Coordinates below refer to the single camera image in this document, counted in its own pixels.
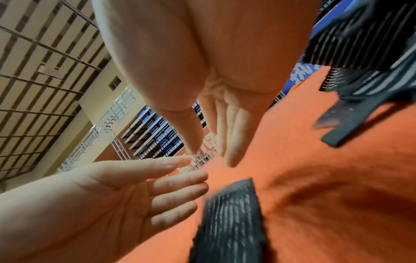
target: outstretched hand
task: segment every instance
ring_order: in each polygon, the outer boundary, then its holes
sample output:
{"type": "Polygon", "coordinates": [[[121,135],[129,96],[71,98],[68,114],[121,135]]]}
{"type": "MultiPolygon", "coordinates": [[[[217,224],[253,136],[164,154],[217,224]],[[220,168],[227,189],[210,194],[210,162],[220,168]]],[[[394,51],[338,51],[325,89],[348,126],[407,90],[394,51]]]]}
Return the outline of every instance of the outstretched hand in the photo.
{"type": "Polygon", "coordinates": [[[106,161],[0,195],[0,262],[113,263],[192,215],[204,171],[187,157],[106,161]]]}
{"type": "Polygon", "coordinates": [[[113,60],[192,153],[201,106],[228,166],[257,127],[307,45],[322,0],[93,0],[113,60]]]}

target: window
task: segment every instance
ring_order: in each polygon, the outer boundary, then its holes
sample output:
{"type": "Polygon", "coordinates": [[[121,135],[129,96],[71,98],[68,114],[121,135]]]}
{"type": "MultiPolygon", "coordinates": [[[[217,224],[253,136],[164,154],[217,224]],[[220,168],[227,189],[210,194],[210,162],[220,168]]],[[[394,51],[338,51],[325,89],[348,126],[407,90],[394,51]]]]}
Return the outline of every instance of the window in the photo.
{"type": "Polygon", "coordinates": [[[113,81],[109,84],[110,89],[115,90],[120,85],[121,80],[116,76],[113,81]]]}

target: finger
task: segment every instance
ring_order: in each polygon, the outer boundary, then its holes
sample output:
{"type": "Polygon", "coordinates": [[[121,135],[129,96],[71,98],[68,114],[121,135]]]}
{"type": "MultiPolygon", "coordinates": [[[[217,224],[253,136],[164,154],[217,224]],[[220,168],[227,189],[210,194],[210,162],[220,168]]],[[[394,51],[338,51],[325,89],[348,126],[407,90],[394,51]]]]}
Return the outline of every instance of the finger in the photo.
{"type": "Polygon", "coordinates": [[[155,107],[151,108],[172,125],[190,153],[195,154],[198,152],[204,136],[201,121],[192,107],[180,111],[167,111],[155,107]]]}
{"type": "Polygon", "coordinates": [[[227,147],[225,163],[229,167],[236,167],[247,152],[264,112],[249,112],[239,109],[234,123],[233,136],[227,147]]]}
{"type": "Polygon", "coordinates": [[[158,195],[152,199],[150,214],[161,214],[184,203],[198,199],[206,194],[208,189],[207,183],[201,183],[165,195],[158,195]]]}
{"type": "Polygon", "coordinates": [[[230,145],[230,140],[233,137],[235,118],[237,117],[238,109],[238,107],[232,105],[228,105],[227,108],[227,145],[230,145]]]}
{"type": "Polygon", "coordinates": [[[182,173],[179,175],[161,178],[156,181],[148,183],[148,190],[150,196],[163,195],[171,193],[182,188],[197,185],[205,182],[208,179],[208,173],[205,171],[193,171],[182,173]]]}
{"type": "Polygon", "coordinates": [[[80,176],[89,175],[101,184],[122,187],[162,177],[176,168],[189,165],[190,162],[187,156],[96,162],[83,168],[86,171],[83,171],[80,176]]]}
{"type": "Polygon", "coordinates": [[[205,95],[198,98],[207,126],[211,132],[217,134],[217,108],[212,95],[205,95]]]}
{"type": "Polygon", "coordinates": [[[163,214],[146,219],[143,229],[145,233],[143,240],[160,233],[190,217],[197,210],[198,206],[194,201],[180,205],[175,209],[164,212],[163,214]]]}
{"type": "Polygon", "coordinates": [[[227,150],[227,107],[225,101],[216,100],[217,108],[217,151],[224,156],[227,150]]]}

